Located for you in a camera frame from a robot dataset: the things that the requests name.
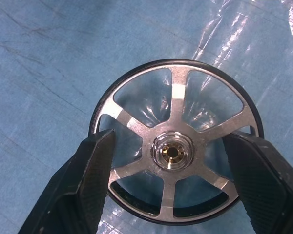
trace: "blue mat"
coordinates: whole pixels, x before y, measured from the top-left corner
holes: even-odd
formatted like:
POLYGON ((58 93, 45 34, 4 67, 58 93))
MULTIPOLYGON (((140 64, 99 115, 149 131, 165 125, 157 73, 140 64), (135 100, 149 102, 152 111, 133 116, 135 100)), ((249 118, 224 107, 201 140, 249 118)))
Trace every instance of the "blue mat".
MULTIPOLYGON (((195 59, 236 79, 293 165, 293 0, 0 0, 0 234, 16 234, 126 71, 195 59)), ((253 234, 242 203, 168 227, 107 198, 98 233, 253 234)))

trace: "plastic sheet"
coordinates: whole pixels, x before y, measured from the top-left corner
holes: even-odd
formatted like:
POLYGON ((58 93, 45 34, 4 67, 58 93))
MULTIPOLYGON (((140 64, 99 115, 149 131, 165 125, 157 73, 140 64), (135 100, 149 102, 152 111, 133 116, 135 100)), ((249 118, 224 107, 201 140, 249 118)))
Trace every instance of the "plastic sheet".
MULTIPOLYGON (((86 137, 105 89, 165 58, 206 62, 238 81, 266 138, 293 165, 293 0, 1 0, 0 234, 17 233, 86 137)), ((254 231, 241 203, 202 224, 168 227, 107 198, 98 233, 254 231)))

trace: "center hole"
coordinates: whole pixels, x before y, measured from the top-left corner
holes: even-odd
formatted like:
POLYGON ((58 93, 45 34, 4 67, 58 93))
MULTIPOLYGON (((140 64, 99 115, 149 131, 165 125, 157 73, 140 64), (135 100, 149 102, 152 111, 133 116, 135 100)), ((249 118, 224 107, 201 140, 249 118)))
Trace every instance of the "center hole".
POLYGON ((167 155, 169 156, 169 157, 172 157, 172 158, 174 158, 174 157, 177 157, 178 156, 178 150, 175 148, 175 147, 170 147, 168 150, 167 150, 167 155))

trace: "aluminum wheel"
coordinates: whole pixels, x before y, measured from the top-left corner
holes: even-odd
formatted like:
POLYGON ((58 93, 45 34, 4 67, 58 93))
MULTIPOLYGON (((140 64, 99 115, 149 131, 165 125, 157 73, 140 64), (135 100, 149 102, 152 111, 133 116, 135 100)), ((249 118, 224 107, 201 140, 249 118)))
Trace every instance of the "aluminum wheel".
POLYGON ((137 67, 119 78, 105 92, 93 113, 89 134, 99 131, 102 115, 109 115, 142 139, 141 157, 127 165, 112 168, 109 195, 122 208, 148 221, 187 225, 215 217, 238 201, 234 183, 209 168, 205 151, 209 142, 222 138, 245 126, 250 133, 263 137, 258 111, 246 91, 220 70, 204 63, 166 59, 137 67), (115 101, 115 94, 130 81, 159 69, 171 72, 170 116, 155 126, 134 118, 115 101), (221 81, 242 102, 242 110, 229 119, 203 130, 193 128, 182 118, 187 77, 197 71, 221 81), (118 181, 142 171, 150 171, 163 181, 160 206, 148 204, 126 191, 118 181), (197 175, 221 190, 216 197, 190 207, 174 208, 175 186, 180 180, 197 175))

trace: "wheel spoke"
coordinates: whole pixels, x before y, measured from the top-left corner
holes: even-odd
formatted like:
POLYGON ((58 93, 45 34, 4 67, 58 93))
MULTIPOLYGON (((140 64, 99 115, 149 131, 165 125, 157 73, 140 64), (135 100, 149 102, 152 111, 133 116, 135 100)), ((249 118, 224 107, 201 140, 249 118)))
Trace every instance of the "wheel spoke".
POLYGON ((146 169, 147 169, 147 166, 144 163, 143 158, 141 158, 137 161, 134 161, 130 164, 127 164, 125 166, 111 169, 108 184, 110 185, 111 183, 113 183, 114 181, 116 181, 118 179, 131 176, 133 174, 136 174, 136 173, 143 171, 143 170, 146 170, 146 169))
POLYGON ((186 82, 190 70, 188 67, 170 68, 172 74, 170 118, 173 120, 181 120, 186 82))
POLYGON ((201 132, 200 134, 201 138, 203 138, 204 141, 207 143, 222 138, 245 126, 256 126, 253 114, 247 106, 245 106, 240 113, 234 115, 225 122, 210 127, 205 131, 201 132))
POLYGON ((175 185, 174 180, 164 180, 163 197, 161 203, 159 219, 173 220, 173 210, 174 210, 174 198, 175 198, 175 185))
POLYGON ((207 166, 203 165, 200 167, 198 175, 214 187, 225 192, 230 199, 237 197, 237 191, 235 189, 234 183, 226 178, 221 177, 207 166))
POLYGON ((129 128, 134 133, 139 136, 145 135, 150 128, 145 126, 143 123, 139 122, 133 116, 131 116, 127 111, 125 111, 121 106, 119 106, 112 98, 110 98, 101 110, 101 115, 106 114, 117 121, 122 125, 129 128))

